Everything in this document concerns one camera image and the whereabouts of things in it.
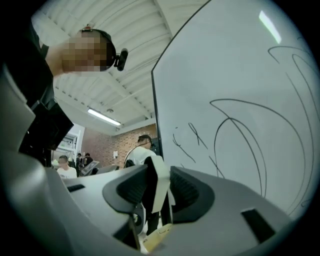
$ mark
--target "person in white shirt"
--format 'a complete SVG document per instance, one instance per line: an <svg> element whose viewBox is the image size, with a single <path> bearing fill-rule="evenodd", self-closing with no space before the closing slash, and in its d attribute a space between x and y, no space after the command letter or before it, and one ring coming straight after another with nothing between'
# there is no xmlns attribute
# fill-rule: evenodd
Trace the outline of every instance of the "person in white shirt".
<svg viewBox="0 0 320 256"><path fill-rule="evenodd" d="M152 139L149 135L144 134L138 138L138 146L129 151L124 160L124 167L128 167L127 162L129 160L136 165L143 165L147 157L156 156L156 153L150 150L152 147ZM146 221L148 222L148 230L146 235L150 235L153 231L158 228L159 224L159 212L152 213L145 211Z"/></svg>
<svg viewBox="0 0 320 256"><path fill-rule="evenodd" d="M138 146L129 151L124 160L124 166L126 166L126 162L131 160L133 164L143 165L147 157L156 156L156 153L150 150L152 146L152 139L149 135L144 134L139 136L138 138Z"/></svg>
<svg viewBox="0 0 320 256"><path fill-rule="evenodd" d="M68 157L62 155L59 157L59 166L57 170L62 179L75 179L77 178L77 171L75 168L69 166Z"/></svg>

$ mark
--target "yellow object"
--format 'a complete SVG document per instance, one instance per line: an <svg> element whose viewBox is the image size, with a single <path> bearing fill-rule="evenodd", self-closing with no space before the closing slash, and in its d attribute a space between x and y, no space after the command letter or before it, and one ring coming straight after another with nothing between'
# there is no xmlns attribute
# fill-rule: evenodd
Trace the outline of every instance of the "yellow object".
<svg viewBox="0 0 320 256"><path fill-rule="evenodd" d="M170 229L172 227L172 224L169 223L167 225L164 225L161 228L158 228L157 230L153 231L150 235L148 235L143 240L143 246L145 249L150 253L153 251L153 249L161 243L161 241L166 237L166 235L169 233Z"/></svg>

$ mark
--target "brick wall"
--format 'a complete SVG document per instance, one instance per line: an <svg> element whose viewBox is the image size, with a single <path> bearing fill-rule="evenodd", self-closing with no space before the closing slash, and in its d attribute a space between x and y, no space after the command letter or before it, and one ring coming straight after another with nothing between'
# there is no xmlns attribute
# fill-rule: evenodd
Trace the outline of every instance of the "brick wall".
<svg viewBox="0 0 320 256"><path fill-rule="evenodd" d="M137 146L138 137L143 134L156 138L156 125L152 124L117 136L108 136L85 128L81 151L90 153L94 160L102 163L102 166L115 164L122 168L127 153ZM114 159L114 151L118 151L116 159Z"/></svg>

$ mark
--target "black pants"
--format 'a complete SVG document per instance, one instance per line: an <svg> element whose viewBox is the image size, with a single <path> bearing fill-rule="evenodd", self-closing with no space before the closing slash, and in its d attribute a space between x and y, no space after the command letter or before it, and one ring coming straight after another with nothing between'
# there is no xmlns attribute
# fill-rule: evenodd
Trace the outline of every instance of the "black pants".
<svg viewBox="0 0 320 256"><path fill-rule="evenodd" d="M159 212L151 213L150 211L145 211L145 218L148 222L148 231L146 232L146 235L149 236L158 228Z"/></svg>

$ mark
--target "white t-shirt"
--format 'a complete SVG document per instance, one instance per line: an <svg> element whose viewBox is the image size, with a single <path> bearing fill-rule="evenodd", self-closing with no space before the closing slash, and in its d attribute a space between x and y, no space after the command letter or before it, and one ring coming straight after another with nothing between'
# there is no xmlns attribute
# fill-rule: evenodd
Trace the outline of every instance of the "white t-shirt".
<svg viewBox="0 0 320 256"><path fill-rule="evenodd" d="M126 161L131 160L134 165L143 165L147 157L156 156L156 153L142 146L137 146L127 155Z"/></svg>
<svg viewBox="0 0 320 256"><path fill-rule="evenodd" d="M59 168L56 170L60 175L61 179L75 179L77 178L77 171L73 167L69 167L68 170L64 170L63 168Z"/></svg>

